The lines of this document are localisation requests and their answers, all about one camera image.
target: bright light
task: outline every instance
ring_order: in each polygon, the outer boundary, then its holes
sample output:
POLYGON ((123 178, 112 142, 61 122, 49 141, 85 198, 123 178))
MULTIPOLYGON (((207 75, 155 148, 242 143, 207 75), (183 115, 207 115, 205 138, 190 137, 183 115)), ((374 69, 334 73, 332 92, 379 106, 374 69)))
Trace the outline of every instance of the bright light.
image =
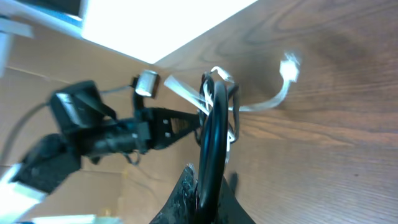
POLYGON ((257 0, 90 0, 83 38, 155 63, 257 0))

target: wooden surface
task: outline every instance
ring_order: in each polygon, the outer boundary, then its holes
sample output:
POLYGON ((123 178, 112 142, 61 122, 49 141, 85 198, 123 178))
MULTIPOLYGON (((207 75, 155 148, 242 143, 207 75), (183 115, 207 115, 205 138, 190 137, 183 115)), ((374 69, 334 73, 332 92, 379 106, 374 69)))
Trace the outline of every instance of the wooden surface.
MULTIPOLYGON (((245 105, 279 91, 284 50, 303 54, 280 106, 241 113, 226 174, 238 172, 238 200, 257 223, 398 223, 397 21, 396 0, 258 1, 156 64, 195 88, 219 65, 241 84, 245 105)), ((169 108, 186 105, 171 92, 162 97, 169 108)), ((158 153, 197 164, 192 139, 168 150, 158 153)), ((148 194, 161 195, 154 210, 182 171, 184 162, 164 170, 174 159, 143 162, 156 177, 176 173, 166 188, 148 180, 148 194)))

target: gray cable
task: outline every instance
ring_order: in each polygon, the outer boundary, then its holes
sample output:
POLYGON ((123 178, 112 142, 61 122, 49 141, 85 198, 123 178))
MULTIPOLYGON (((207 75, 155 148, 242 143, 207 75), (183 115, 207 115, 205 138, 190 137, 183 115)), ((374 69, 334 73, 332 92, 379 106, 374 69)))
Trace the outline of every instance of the gray cable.
POLYGON ((121 86, 119 88, 114 88, 114 89, 111 89, 111 90, 103 90, 103 91, 100 91, 99 93, 104 95, 104 94, 109 94, 109 93, 116 93, 116 92, 119 92, 119 91, 122 91, 122 90, 127 90, 129 88, 131 88, 131 85, 121 86))
POLYGON ((23 117, 21 117, 18 122, 12 127, 11 132, 8 134, 6 142, 4 143, 4 147, 2 150, 2 153, 0 154, 0 166, 5 165, 4 163, 7 161, 7 158, 9 156, 9 153, 11 152, 12 146, 14 145, 14 142, 21 131, 21 129, 24 127, 26 122, 35 115, 39 110, 47 106, 46 103, 41 103, 34 108, 30 109, 23 117))

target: wood grain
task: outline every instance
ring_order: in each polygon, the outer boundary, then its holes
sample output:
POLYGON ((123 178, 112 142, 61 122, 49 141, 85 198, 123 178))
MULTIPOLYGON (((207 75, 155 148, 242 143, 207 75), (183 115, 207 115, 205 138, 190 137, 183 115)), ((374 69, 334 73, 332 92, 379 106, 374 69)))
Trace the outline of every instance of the wood grain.
POLYGON ((257 223, 398 223, 397 21, 397 1, 258 1, 156 64, 196 88, 222 66, 248 104, 279 91, 284 50, 303 54, 280 106, 241 113, 226 173, 257 223))

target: black cord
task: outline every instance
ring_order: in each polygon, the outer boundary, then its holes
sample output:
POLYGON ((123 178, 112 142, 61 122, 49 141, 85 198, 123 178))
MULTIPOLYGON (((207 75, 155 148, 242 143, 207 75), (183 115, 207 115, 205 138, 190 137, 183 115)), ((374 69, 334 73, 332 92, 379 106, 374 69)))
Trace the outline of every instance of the black cord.
POLYGON ((224 83, 215 83, 213 108, 206 121, 198 173, 198 203, 194 223, 211 223, 218 210, 228 136, 228 93, 224 83))
POLYGON ((2 154, 0 154, 0 166, 5 165, 4 163, 7 161, 7 158, 11 152, 12 146, 14 145, 14 142, 21 131, 21 129, 24 127, 26 122, 35 115, 38 111, 40 111, 42 108, 47 106, 46 103, 41 103, 34 108, 30 109, 23 117, 21 117, 18 122, 12 127, 11 132, 8 134, 6 142, 4 143, 4 147, 2 150, 2 154))
MULTIPOLYGON (((201 96, 205 95, 205 91, 204 91, 204 85, 207 82, 207 89, 208 91, 210 91, 210 95, 212 97, 214 97, 214 87, 215 87, 215 83, 211 77, 212 73, 204 73, 201 77, 201 84, 200 84, 200 89, 199 89, 199 94, 201 94, 201 96)), ((232 131, 232 133, 235 136, 235 140, 231 142, 231 144, 235 143, 238 138, 239 138, 239 86, 237 84, 233 84, 231 86, 228 87, 228 99, 230 100, 232 98, 233 101, 233 119, 234 119, 234 128, 232 127, 231 123, 228 123, 228 129, 232 131)), ((199 115, 199 119, 200 119, 200 124, 202 126, 200 133, 203 132, 203 126, 205 124, 205 121, 207 120, 207 115, 201 111, 198 110, 198 115, 199 115)), ((200 146, 201 145, 201 134, 198 133, 198 131, 194 131, 195 133, 195 140, 197 142, 197 144, 200 146)))

